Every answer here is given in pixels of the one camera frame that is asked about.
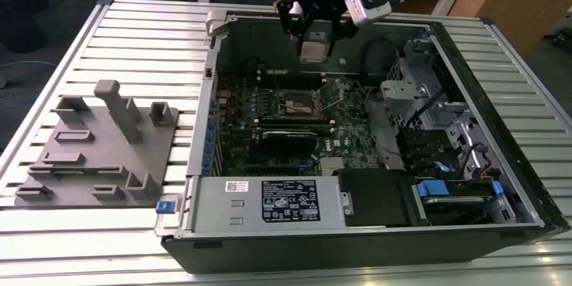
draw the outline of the white label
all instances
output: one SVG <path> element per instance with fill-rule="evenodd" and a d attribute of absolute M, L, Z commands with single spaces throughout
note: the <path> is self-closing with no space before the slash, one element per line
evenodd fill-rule
<path fill-rule="evenodd" d="M 226 181 L 226 192 L 247 192 L 247 181 Z"/>
<path fill-rule="evenodd" d="M 325 40 L 325 33 L 322 31 L 311 31 L 310 40 Z"/>

